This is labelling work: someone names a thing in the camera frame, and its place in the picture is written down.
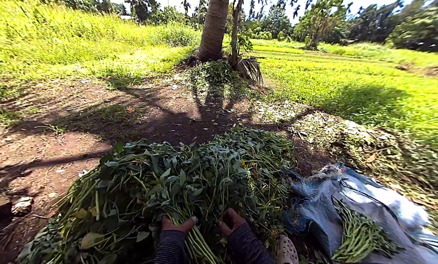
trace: finger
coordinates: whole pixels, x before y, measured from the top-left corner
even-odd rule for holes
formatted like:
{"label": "finger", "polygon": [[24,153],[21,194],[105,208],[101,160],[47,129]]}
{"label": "finger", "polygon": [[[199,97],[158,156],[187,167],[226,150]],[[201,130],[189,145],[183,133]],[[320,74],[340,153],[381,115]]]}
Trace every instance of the finger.
{"label": "finger", "polygon": [[222,221],[218,221],[217,225],[219,225],[219,231],[225,236],[229,236],[232,233],[232,230]]}
{"label": "finger", "polygon": [[180,225],[181,231],[188,233],[190,229],[198,223],[197,217],[192,217],[188,220],[186,220],[182,225]]}
{"label": "finger", "polygon": [[168,216],[163,215],[162,216],[162,226],[171,225],[171,224],[172,223],[171,223],[170,219],[168,218]]}
{"label": "finger", "polygon": [[232,208],[228,208],[227,210],[225,210],[225,214],[232,219],[232,221],[235,223],[236,220],[240,219],[240,216],[237,214],[237,212],[232,209]]}

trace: palm tree trunk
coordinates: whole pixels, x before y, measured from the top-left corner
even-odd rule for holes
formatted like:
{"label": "palm tree trunk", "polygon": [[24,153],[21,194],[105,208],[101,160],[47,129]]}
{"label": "palm tree trunk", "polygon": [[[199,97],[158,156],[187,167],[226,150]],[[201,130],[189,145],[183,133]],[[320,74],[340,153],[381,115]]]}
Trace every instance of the palm tree trunk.
{"label": "palm tree trunk", "polygon": [[228,5],[228,0],[209,1],[208,13],[204,21],[204,29],[202,30],[201,44],[196,54],[202,62],[221,58]]}

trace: tree trunk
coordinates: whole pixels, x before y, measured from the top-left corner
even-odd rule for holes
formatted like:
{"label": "tree trunk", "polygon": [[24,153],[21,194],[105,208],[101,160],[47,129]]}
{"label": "tree trunk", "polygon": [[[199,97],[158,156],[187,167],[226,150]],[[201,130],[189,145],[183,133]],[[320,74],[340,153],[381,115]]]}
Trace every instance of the tree trunk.
{"label": "tree trunk", "polygon": [[232,41],[230,42],[230,46],[232,48],[232,57],[230,59],[230,65],[232,66],[233,69],[237,69],[237,63],[238,63],[237,31],[238,31],[240,12],[242,11],[242,3],[243,0],[239,0],[237,6],[233,11],[234,22],[232,24]]}
{"label": "tree trunk", "polygon": [[228,0],[210,0],[202,30],[201,44],[197,52],[202,62],[218,60],[222,56],[225,21],[227,20]]}

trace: tall grass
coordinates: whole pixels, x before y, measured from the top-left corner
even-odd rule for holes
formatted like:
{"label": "tall grass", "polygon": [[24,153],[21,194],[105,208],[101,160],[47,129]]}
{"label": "tall grass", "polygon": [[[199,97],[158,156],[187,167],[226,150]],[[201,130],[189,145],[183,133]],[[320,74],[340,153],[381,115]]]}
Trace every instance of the tall grass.
{"label": "tall grass", "polygon": [[182,25],[138,26],[116,15],[37,0],[0,0],[0,76],[72,74],[65,65],[115,59],[136,48],[189,46],[200,33]]}

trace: yellow leaf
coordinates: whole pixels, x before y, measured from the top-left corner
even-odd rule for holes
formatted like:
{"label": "yellow leaf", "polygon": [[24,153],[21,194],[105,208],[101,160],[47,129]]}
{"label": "yellow leaf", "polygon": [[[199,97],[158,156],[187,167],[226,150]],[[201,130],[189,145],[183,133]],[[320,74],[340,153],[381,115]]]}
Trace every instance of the yellow leaf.
{"label": "yellow leaf", "polygon": [[74,214],[76,218],[82,218],[84,219],[87,216],[87,211],[85,211],[83,208],[80,209],[77,213]]}
{"label": "yellow leaf", "polygon": [[97,216],[97,207],[91,208],[90,213],[92,214],[93,217]]}

